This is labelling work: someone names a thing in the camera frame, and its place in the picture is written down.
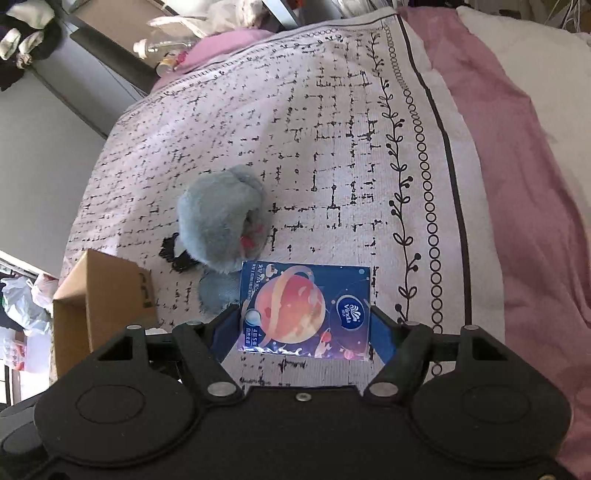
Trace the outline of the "blue denim cloth piece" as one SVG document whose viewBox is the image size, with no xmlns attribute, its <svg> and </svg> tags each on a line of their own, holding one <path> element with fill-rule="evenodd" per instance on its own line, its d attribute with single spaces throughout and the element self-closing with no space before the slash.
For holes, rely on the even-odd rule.
<svg viewBox="0 0 591 480">
<path fill-rule="evenodd" d="M 231 304 L 238 304 L 240 273 L 222 274 L 206 271 L 199 281 L 198 298 L 205 313 L 218 314 Z"/>
</svg>

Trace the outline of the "blue planet tissue pack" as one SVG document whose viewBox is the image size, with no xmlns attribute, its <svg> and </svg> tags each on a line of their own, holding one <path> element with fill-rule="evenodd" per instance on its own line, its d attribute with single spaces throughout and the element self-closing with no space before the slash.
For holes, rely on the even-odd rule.
<svg viewBox="0 0 591 480">
<path fill-rule="evenodd" d="M 238 350 L 366 361 L 370 269 L 248 261 L 239 284 Z"/>
</svg>

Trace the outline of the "black white hair scrunchie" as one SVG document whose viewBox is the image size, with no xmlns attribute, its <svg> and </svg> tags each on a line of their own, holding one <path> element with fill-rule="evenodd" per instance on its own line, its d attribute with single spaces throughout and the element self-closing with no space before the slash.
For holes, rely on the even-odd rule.
<svg viewBox="0 0 591 480">
<path fill-rule="evenodd" d="M 182 249 L 180 253 L 176 253 L 175 247 L 180 245 L 178 236 L 179 234 L 175 232 L 171 236 L 164 238 L 158 255 L 171 266 L 173 271 L 184 273 L 197 267 L 199 262 L 191 258 L 185 249 Z"/>
</svg>

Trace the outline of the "light blue plush toy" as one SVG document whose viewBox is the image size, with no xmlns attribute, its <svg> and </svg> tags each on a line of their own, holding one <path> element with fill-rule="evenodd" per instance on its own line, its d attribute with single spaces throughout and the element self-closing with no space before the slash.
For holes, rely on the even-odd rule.
<svg viewBox="0 0 591 480">
<path fill-rule="evenodd" d="M 270 230 L 263 183 L 245 165 L 199 176 L 178 198 L 176 213 L 188 256 L 222 274 L 259 256 Z"/>
</svg>

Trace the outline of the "brown cardboard box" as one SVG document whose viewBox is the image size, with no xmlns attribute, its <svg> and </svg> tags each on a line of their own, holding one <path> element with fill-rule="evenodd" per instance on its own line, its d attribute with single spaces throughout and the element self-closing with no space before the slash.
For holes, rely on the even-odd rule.
<svg viewBox="0 0 591 480">
<path fill-rule="evenodd" d="M 158 323 L 150 272 L 87 250 L 53 297 L 56 375 L 62 377 L 130 324 Z"/>
</svg>

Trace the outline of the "pink bed sheet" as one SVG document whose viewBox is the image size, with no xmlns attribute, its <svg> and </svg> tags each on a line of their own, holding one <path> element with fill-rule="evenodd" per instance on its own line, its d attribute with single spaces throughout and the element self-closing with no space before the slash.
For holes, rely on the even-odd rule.
<svg viewBox="0 0 591 480">
<path fill-rule="evenodd" d="M 557 384 L 574 421 L 560 461 L 590 475 L 590 267 L 585 227 L 530 98 L 494 53 L 448 9 L 396 12 L 418 34 L 479 155 L 502 273 L 504 340 Z M 177 75 L 254 45 L 199 44 Z"/>
</svg>

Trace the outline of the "white plastic bags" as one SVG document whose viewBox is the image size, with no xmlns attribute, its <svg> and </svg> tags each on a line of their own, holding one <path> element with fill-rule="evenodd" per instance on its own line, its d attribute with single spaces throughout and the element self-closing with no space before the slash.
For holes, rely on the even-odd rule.
<svg viewBox="0 0 591 480">
<path fill-rule="evenodd" d="M 1 277 L 1 326 L 27 337 L 45 335 L 51 326 L 58 280 L 45 274 Z"/>
</svg>

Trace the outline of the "white black patterned bedspread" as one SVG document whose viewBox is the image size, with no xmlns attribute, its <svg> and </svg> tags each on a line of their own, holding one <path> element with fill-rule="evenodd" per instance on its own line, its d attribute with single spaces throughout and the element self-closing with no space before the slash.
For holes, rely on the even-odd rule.
<svg viewBox="0 0 591 480">
<path fill-rule="evenodd" d="M 151 272 L 158 323 L 201 319 L 198 272 L 159 257 L 201 175 L 245 165 L 266 188 L 263 259 L 369 268 L 391 318 L 505 336 L 481 163 L 423 41 L 383 9 L 284 32 L 131 106 L 91 173 L 63 268 L 88 249 Z"/>
</svg>

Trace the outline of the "white fluffy blanket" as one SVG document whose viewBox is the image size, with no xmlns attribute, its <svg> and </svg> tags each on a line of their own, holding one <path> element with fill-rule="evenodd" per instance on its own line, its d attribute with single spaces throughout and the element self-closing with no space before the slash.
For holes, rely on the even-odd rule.
<svg viewBox="0 0 591 480">
<path fill-rule="evenodd" d="M 462 23 L 532 100 L 574 199 L 590 214 L 590 36 L 457 9 Z"/>
</svg>

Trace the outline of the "large flat cardboard box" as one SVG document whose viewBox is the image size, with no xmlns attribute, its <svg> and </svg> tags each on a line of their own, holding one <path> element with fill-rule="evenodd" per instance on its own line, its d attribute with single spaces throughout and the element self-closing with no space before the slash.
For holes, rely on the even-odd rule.
<svg viewBox="0 0 591 480">
<path fill-rule="evenodd" d="M 156 63 L 141 60 L 133 52 L 133 45 L 150 35 L 151 19 L 176 15 L 165 1 L 73 1 L 67 12 L 78 28 L 70 35 L 74 42 L 141 93 L 152 89 L 157 80 Z"/>
</svg>

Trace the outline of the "dark hanging clothes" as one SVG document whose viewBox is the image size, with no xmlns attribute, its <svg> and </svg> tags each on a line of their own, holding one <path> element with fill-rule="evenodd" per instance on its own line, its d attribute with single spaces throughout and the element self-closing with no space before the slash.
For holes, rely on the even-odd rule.
<svg viewBox="0 0 591 480">
<path fill-rule="evenodd" d="M 35 61 L 47 59 L 63 33 L 47 1 L 1 2 L 1 91 L 18 82 Z"/>
</svg>

